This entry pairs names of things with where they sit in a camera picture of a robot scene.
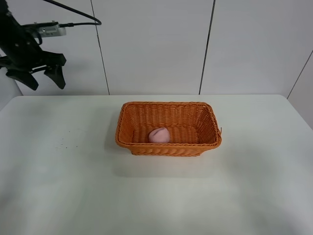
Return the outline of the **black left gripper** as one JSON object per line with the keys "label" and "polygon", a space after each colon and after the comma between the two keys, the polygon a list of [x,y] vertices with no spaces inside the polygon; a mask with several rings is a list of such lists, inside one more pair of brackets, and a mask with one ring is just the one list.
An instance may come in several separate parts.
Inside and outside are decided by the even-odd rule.
{"label": "black left gripper", "polygon": [[6,76],[23,83],[35,91],[39,84],[29,73],[34,68],[48,66],[44,74],[60,89],[64,89],[62,66],[66,63],[63,54],[43,51],[32,35],[32,31],[21,26],[11,12],[0,13],[0,48],[5,56],[0,58]]}

